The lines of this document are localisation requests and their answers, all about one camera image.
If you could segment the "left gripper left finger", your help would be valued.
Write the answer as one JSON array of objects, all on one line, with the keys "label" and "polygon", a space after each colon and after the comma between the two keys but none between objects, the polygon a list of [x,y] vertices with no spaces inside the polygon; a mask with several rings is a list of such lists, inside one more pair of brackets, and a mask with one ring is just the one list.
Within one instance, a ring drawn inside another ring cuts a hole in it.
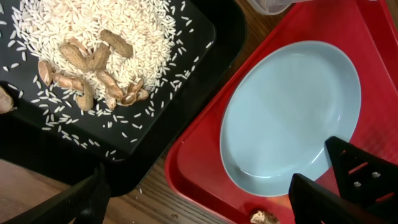
[{"label": "left gripper left finger", "polygon": [[104,165],[93,175],[4,224],[102,223],[111,198]]}]

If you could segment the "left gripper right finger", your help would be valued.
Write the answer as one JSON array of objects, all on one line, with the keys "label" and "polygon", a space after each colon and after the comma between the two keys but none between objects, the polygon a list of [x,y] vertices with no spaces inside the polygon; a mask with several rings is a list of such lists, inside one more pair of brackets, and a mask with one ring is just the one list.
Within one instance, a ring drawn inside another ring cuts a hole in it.
[{"label": "left gripper right finger", "polygon": [[397,165],[338,138],[325,142],[338,194],[294,174],[289,200],[296,223],[397,223]]}]

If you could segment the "light blue plate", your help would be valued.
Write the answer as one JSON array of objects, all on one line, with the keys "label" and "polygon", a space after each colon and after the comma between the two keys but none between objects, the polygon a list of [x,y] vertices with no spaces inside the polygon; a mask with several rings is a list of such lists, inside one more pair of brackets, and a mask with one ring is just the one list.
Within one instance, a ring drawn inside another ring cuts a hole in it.
[{"label": "light blue plate", "polygon": [[223,114],[220,155],[229,179],[260,197],[289,191],[292,176],[321,177],[331,161],[326,140],[349,141],[361,109],[351,59],[321,41],[283,46],[239,82]]}]

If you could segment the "brown walnut piece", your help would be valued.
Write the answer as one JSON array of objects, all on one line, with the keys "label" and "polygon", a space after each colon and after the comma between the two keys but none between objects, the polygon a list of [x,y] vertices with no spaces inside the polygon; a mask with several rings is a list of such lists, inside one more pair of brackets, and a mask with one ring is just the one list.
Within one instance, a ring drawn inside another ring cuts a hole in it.
[{"label": "brown walnut piece", "polygon": [[257,210],[250,217],[250,223],[252,224],[280,224],[279,219],[267,212],[262,210]]}]

